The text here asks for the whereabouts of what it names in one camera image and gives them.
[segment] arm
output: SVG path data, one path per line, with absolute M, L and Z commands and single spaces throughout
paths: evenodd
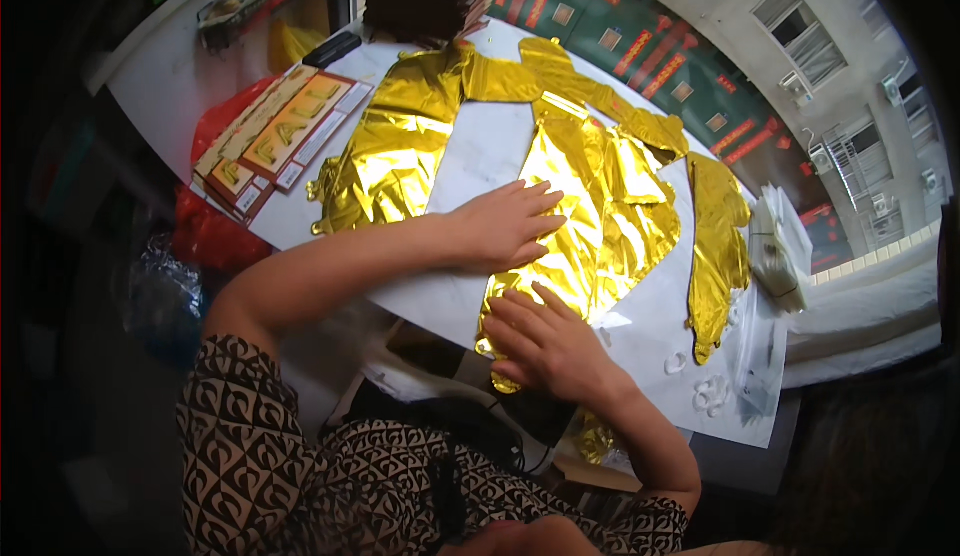
M 540 216 L 563 197 L 549 183 L 517 181 L 449 214 L 366 226 L 282 251 L 238 275 L 214 300 L 205 337 L 234 334 L 277 358 L 287 330 L 316 321 L 350 298 L 406 274 L 441 267 L 482 273 L 536 260 L 536 238 L 567 219 Z
M 546 287 L 534 284 L 534 290 L 544 304 L 514 290 L 489 301 L 484 332 L 510 357 L 492 369 L 605 420 L 627 444 L 641 494 L 669 497 L 693 514 L 700 472 L 680 431 L 611 360 L 586 322 Z

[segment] barcode sticker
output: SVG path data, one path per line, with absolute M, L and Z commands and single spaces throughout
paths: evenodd
M 336 110 L 330 112 L 323 122 L 317 126 L 317 129 L 313 131 L 313 134 L 303 142 L 300 149 L 296 150 L 294 162 L 304 166 L 309 164 L 313 156 L 317 155 L 320 151 L 320 147 L 323 146 L 325 141 L 330 139 L 330 135 L 333 134 L 334 130 L 337 130 L 337 127 L 340 126 L 340 123 L 342 123 L 346 117 L 345 114 L 341 114 Z
M 357 104 L 359 104 L 373 88 L 372 85 L 368 85 L 366 82 L 356 83 L 347 93 L 343 94 L 343 97 L 340 98 L 336 106 L 333 106 L 333 109 L 347 114 L 353 112 Z
M 283 172 L 280 173 L 280 176 L 276 178 L 276 184 L 284 189 L 290 189 L 294 186 L 294 181 L 297 180 L 297 177 L 299 177 L 300 173 L 303 171 L 303 166 L 291 162 L 287 164 L 287 167 L 283 169 Z
M 237 209 L 246 214 L 247 210 L 249 210 L 250 207 L 254 205 L 254 202 L 257 201 L 257 198 L 260 197 L 260 193 L 260 190 L 253 185 L 247 187 L 246 190 L 240 194 L 240 197 L 237 198 Z

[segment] hand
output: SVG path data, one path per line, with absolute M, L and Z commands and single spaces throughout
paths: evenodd
M 636 390 L 630 376 L 607 355 L 594 330 L 564 301 L 539 283 L 544 304 L 517 290 L 489 300 L 487 337 L 509 360 L 491 365 L 524 387 L 540 387 L 588 408 L 621 390 Z
M 544 215 L 564 197 L 546 193 L 549 181 L 524 188 L 517 180 L 443 214 L 442 240 L 454 250 L 453 264 L 482 274 L 519 268 L 546 255 L 537 238 L 560 228 L 567 217 Z

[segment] air conditioner unit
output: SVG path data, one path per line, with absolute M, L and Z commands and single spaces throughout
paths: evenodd
M 791 70 L 780 80 L 779 86 L 793 97 L 797 107 L 803 107 L 813 101 L 813 89 L 796 70 Z
M 834 160 L 827 153 L 827 148 L 822 143 L 810 148 L 810 161 L 813 162 L 813 168 L 817 170 L 817 175 L 822 175 L 826 171 L 834 169 Z
M 876 213 L 877 218 L 882 218 L 890 213 L 887 198 L 882 193 L 878 196 L 873 196 L 873 212 Z
M 890 104 L 893 106 L 899 106 L 904 100 L 900 94 L 900 86 L 897 84 L 897 77 L 893 75 L 887 75 L 884 77 L 883 81 L 880 82 L 880 85 L 883 87 L 883 93 L 887 96 L 887 100 L 890 101 Z
M 928 194 L 936 193 L 940 189 L 940 178 L 937 177 L 937 171 L 928 168 L 919 174 L 923 179 L 923 190 Z

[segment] woman's left hand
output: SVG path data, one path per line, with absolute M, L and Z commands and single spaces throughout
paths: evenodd
M 524 187 L 517 180 L 478 196 L 449 214 L 441 214 L 442 241 L 453 253 L 451 264 L 481 274 L 499 273 L 546 255 L 537 238 L 557 230 L 563 215 L 545 215 L 564 197 L 547 193 L 550 182 Z

